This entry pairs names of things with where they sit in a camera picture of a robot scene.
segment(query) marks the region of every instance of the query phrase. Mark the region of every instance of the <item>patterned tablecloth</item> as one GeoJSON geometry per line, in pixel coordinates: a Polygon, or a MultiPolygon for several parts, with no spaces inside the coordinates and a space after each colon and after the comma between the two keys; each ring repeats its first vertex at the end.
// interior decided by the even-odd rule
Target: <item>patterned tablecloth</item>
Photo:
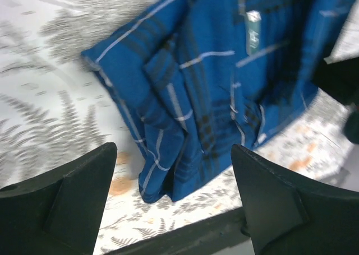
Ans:
{"type": "MultiPolygon", "coordinates": [[[[241,205],[231,168],[177,203],[144,204],[135,179],[144,161],[109,95],[79,61],[83,49],[154,1],[0,0],[0,187],[115,142],[116,173],[95,254],[241,205]]],[[[336,58],[359,52],[359,10],[353,14],[336,58]]],[[[340,132],[346,115],[321,92],[258,152],[312,178],[333,174],[352,147],[340,132]]]]}

